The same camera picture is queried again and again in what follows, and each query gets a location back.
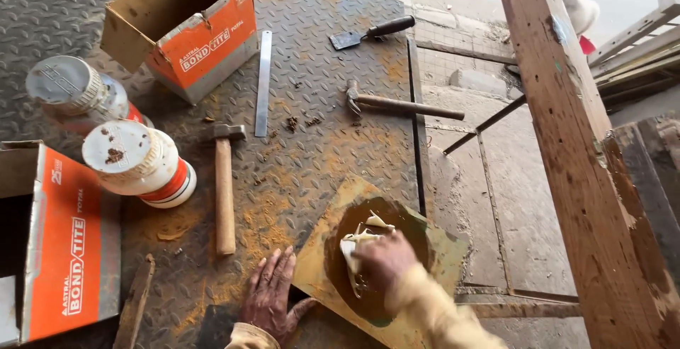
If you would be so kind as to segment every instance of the beige sleeve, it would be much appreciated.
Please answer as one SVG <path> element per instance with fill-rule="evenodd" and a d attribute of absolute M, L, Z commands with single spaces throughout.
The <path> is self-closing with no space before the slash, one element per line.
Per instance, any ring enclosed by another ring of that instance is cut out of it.
<path fill-rule="evenodd" d="M 392 313 L 405 312 L 436 349 L 506 349 L 497 336 L 484 330 L 475 313 L 458 307 L 422 265 L 408 269 L 385 296 Z"/>
<path fill-rule="evenodd" d="M 231 332 L 231 342 L 225 349 L 281 349 L 274 337 L 254 325 L 237 322 Z"/>

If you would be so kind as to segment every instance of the diamond plate metal sheet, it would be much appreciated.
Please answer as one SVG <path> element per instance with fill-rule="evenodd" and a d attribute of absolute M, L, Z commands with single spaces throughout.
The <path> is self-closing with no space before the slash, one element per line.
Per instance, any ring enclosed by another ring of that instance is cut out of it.
<path fill-rule="evenodd" d="M 242 284 L 255 262 L 279 246 L 300 248 L 348 171 L 409 207 L 419 207 L 412 118 L 364 110 L 363 120 L 355 122 L 344 94 L 347 79 L 355 78 L 367 93 L 409 101 L 405 36 L 367 40 L 341 51 L 328 40 L 333 33 L 404 15 L 398 1 L 255 0 L 258 31 L 273 32 L 267 138 L 252 134 L 258 56 L 190 107 L 155 83 L 146 68 L 130 74 L 99 50 L 107 1 L 0 0 L 0 139 L 43 139 L 81 160 L 81 138 L 51 126 L 23 84 L 40 59 L 75 55 L 121 81 L 131 101 L 174 138 L 196 169 L 196 192 L 182 206 L 158 210 L 134 198 L 124 202 L 123 293 L 144 255 L 151 252 L 157 260 L 138 349 L 226 344 L 228 331 L 217 335 L 207 319 L 220 315 L 233 322 Z M 238 244 L 228 258 L 215 256 L 214 147 L 199 139 L 209 127 L 205 117 L 244 124 L 249 135 L 233 147 Z M 297 118 L 294 131 L 291 117 Z M 167 240 L 168 235 L 177 237 Z M 294 345 L 377 347 L 330 312 L 315 313 L 293 338 Z M 88 333 L 97 330 L 89 327 L 81 335 L 76 331 L 31 346 L 110 348 L 103 337 L 112 337 L 111 324 L 95 327 L 101 335 Z M 328 335 L 320 332 L 345 338 L 325 342 Z"/>

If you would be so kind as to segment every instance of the white plastic jar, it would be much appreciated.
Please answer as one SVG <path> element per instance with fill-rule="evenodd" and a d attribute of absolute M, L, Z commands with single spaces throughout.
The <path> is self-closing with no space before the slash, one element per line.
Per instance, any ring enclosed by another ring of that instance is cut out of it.
<path fill-rule="evenodd" d="M 138 122 L 110 120 L 97 126 L 85 137 L 82 154 L 102 187 L 152 207 L 178 206 L 196 188 L 196 171 L 180 158 L 172 138 Z"/>
<path fill-rule="evenodd" d="M 60 128 L 82 136 L 108 120 L 130 119 L 154 127 L 128 101 L 125 88 L 80 58 L 46 58 L 29 71 L 26 90 Z"/>

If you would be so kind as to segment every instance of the human hand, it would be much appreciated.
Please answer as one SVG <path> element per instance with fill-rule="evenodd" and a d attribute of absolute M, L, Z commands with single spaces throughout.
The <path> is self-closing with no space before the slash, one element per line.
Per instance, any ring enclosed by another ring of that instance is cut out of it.
<path fill-rule="evenodd" d="M 284 345 L 302 316 L 318 303 L 309 297 L 286 314 L 295 260 L 293 247 L 288 247 L 283 255 L 277 248 L 269 258 L 262 258 L 250 276 L 250 288 L 239 314 L 239 322 L 266 331 L 280 346 Z"/>
<path fill-rule="evenodd" d="M 411 266 L 418 263 L 413 247 L 401 231 L 392 231 L 380 239 L 358 244 L 353 257 L 361 261 L 371 288 L 385 292 Z"/>

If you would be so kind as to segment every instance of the hammer head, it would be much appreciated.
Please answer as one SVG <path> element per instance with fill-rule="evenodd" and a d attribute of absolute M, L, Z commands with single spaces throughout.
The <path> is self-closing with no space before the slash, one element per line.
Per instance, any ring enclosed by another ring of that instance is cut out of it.
<path fill-rule="evenodd" d="M 243 125 L 229 126 L 224 123 L 218 123 L 206 129 L 205 132 L 206 139 L 229 138 L 233 141 L 245 139 L 245 126 Z"/>
<path fill-rule="evenodd" d="M 354 114 L 361 118 L 361 109 L 356 105 L 356 100 L 359 98 L 359 82 L 354 79 L 347 80 L 347 104 Z"/>

